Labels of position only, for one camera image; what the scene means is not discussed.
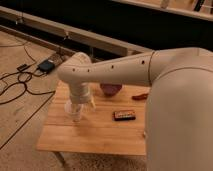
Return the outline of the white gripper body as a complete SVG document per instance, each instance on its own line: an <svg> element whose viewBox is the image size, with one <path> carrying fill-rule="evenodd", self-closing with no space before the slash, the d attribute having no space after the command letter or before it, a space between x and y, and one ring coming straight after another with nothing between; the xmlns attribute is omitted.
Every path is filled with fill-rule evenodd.
<svg viewBox="0 0 213 171"><path fill-rule="evenodd" d="M88 103L91 98L91 90L88 83L70 84L70 100L74 104Z"/></svg>

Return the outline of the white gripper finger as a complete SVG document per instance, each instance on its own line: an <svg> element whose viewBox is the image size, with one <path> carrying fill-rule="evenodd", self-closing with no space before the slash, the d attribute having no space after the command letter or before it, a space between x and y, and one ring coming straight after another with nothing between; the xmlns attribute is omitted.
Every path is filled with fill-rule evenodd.
<svg viewBox="0 0 213 171"><path fill-rule="evenodd" d="M90 100L88 101L87 105L88 105L90 108L92 108L93 110L96 109L96 105L95 105L94 99L90 99Z"/></svg>

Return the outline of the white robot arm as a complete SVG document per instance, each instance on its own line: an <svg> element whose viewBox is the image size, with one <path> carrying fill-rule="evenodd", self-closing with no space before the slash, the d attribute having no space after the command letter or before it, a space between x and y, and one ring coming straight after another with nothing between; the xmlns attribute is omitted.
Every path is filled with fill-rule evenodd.
<svg viewBox="0 0 213 171"><path fill-rule="evenodd" d="M176 48L93 63L82 52L58 68L73 104L89 83L146 86L147 171L213 171L213 52Z"/></svg>

